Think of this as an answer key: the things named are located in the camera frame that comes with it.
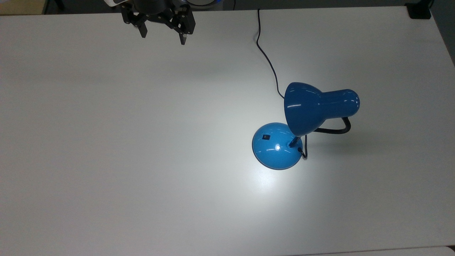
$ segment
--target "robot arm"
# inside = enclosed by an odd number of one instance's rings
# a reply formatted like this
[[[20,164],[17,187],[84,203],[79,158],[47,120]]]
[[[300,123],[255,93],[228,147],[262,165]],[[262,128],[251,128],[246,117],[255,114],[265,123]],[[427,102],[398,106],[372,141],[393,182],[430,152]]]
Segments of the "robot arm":
[[[145,22],[163,23],[175,30],[180,43],[185,44],[188,34],[192,34],[196,22],[190,5],[176,6],[171,0],[104,0],[109,6],[121,6],[123,22],[135,26],[143,38],[147,35]]]

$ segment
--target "desk lamp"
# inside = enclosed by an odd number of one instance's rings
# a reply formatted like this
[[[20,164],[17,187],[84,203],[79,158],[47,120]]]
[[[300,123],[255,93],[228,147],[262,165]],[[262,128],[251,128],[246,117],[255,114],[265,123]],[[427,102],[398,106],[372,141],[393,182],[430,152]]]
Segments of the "desk lamp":
[[[307,157],[306,135],[310,132],[343,134],[350,130],[348,117],[360,107],[358,95],[349,89],[321,92],[301,82],[289,84],[284,95],[284,123],[268,123],[253,136],[253,152],[263,165],[283,170]],[[319,128],[326,119],[342,118],[346,128],[332,130]],[[300,139],[305,136],[305,153]]]

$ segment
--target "round lamp base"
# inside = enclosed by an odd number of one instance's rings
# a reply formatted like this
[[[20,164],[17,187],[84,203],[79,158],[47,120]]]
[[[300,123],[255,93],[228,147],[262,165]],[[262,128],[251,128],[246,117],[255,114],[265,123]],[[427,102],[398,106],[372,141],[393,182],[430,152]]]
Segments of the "round lamp base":
[[[257,130],[253,136],[253,152],[263,165],[275,169],[284,170],[294,166],[302,154],[298,148],[302,148],[299,140],[294,147],[289,143],[295,135],[284,123],[268,123]]]

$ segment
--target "lamp shade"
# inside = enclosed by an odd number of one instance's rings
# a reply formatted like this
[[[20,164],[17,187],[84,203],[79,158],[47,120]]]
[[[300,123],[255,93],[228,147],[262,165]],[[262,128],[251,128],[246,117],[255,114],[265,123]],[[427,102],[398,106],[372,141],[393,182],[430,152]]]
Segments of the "lamp shade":
[[[309,84],[293,82],[284,95],[286,122],[297,137],[316,130],[326,119],[350,117],[359,107],[359,96],[349,89],[321,92]]]

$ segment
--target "table surface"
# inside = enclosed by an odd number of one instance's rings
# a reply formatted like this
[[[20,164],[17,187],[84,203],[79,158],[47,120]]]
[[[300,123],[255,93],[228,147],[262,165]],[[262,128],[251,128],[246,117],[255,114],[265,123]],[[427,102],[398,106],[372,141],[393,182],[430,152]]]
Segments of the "table surface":
[[[185,46],[120,14],[0,18],[2,255],[245,255],[455,243],[455,68],[405,7],[261,11],[280,90],[361,99],[276,171],[283,122],[255,11],[198,12]],[[323,126],[339,128],[340,120]]]

